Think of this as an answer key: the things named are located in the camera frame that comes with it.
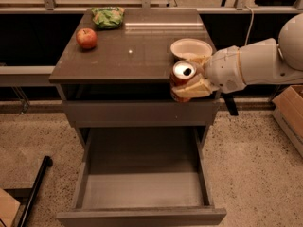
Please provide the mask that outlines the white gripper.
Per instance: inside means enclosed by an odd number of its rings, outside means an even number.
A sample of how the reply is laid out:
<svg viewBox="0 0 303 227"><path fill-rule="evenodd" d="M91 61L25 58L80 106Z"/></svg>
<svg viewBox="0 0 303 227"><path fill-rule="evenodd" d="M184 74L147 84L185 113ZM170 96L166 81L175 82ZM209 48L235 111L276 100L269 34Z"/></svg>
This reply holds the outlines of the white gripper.
<svg viewBox="0 0 303 227"><path fill-rule="evenodd" d="M240 51L236 46L217 51L211 58L207 56L191 58L190 61L205 66L202 74L194 76L184 85L174 86L172 92L180 98L206 97L221 90L228 94L246 87L240 67Z"/></svg>

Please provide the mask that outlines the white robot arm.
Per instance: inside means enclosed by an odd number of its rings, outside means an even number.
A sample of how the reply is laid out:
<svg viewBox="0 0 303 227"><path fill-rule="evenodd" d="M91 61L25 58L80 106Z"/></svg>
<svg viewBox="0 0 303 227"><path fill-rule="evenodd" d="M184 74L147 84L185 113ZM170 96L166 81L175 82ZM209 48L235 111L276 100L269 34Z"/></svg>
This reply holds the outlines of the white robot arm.
<svg viewBox="0 0 303 227"><path fill-rule="evenodd" d="M283 26L276 40L178 61L170 74L170 91L175 100L187 102L215 91L241 91L248 85L300 83L302 72L303 14L299 14Z"/></svg>

